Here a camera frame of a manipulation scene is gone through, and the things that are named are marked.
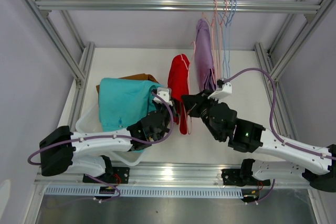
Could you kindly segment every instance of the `gray wall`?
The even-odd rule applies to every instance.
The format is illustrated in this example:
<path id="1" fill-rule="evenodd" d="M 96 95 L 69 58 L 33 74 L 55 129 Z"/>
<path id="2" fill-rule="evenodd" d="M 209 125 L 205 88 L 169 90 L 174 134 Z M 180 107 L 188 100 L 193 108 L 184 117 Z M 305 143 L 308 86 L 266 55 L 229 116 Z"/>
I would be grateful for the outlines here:
<path id="1" fill-rule="evenodd" d="M 298 140 L 318 146 L 336 144 L 336 6 L 323 20 L 280 81 L 298 133 Z M 286 51 L 302 23 L 298 17 L 277 51 Z M 336 223 L 336 194 L 321 193 L 330 223 Z"/>
<path id="2" fill-rule="evenodd" d="M 72 77 L 21 0 L 0 6 L 0 183 L 12 183 L 0 223 L 7 224 L 25 214 L 37 172 L 27 157 L 57 126 Z"/>

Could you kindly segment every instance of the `perforated white strip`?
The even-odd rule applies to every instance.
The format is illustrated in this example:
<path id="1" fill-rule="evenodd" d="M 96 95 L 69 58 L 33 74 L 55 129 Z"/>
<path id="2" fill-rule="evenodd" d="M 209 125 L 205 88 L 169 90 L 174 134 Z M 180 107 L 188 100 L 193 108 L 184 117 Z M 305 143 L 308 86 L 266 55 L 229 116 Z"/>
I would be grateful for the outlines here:
<path id="1" fill-rule="evenodd" d="M 49 186 L 46 195 L 106 196 L 99 194 L 100 186 Z M 178 188 L 178 187 L 130 187 L 120 186 L 122 197 L 170 197 L 170 198 L 242 198 L 239 188 Z"/>

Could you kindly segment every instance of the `brown cloth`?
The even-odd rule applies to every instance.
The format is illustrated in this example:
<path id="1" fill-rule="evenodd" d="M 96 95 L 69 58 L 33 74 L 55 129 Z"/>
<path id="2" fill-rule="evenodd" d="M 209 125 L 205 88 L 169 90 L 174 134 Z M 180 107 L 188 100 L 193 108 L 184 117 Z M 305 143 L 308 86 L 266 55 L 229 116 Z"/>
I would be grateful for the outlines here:
<path id="1" fill-rule="evenodd" d="M 120 79 L 127 79 L 127 80 L 138 80 L 138 81 L 152 81 L 159 83 L 152 75 L 146 73 L 135 74 L 133 76 L 126 76 L 121 77 Z M 99 94 L 99 85 L 96 86 L 97 92 Z"/>

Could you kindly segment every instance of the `gray floor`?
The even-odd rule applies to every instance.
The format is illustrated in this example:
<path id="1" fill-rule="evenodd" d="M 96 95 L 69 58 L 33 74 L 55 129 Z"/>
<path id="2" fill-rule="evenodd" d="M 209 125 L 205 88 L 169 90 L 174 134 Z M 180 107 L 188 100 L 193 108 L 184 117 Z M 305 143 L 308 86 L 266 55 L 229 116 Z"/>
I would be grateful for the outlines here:
<path id="1" fill-rule="evenodd" d="M 36 223 L 316 223 L 306 190 L 275 190 L 259 206 L 245 206 L 234 199 L 124 197 L 101 205 L 92 200 L 82 200 L 48 209 L 73 199 L 76 197 L 45 196 Z"/>

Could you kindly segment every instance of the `black mounting plate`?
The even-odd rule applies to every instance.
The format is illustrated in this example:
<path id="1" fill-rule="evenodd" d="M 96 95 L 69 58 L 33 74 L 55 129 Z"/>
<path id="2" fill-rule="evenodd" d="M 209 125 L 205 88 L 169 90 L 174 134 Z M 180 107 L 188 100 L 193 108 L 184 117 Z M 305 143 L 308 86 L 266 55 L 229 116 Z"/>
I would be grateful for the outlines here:
<path id="1" fill-rule="evenodd" d="M 262 182 L 264 186 L 270 186 L 271 181 L 257 180 L 253 177 L 248 180 L 243 180 L 240 177 L 240 169 L 222 169 L 222 179 L 225 186 L 258 186 L 258 181 Z"/>
<path id="2" fill-rule="evenodd" d="M 121 179 L 121 184 L 128 184 L 128 180 L 130 178 L 130 169 L 129 167 L 113 167 L 113 173 L 117 174 Z M 109 184 L 118 184 L 119 181 L 113 175 L 104 173 L 103 175 L 97 177 L 101 181 L 104 181 Z M 98 183 L 97 181 L 89 178 L 84 174 L 83 183 Z"/>

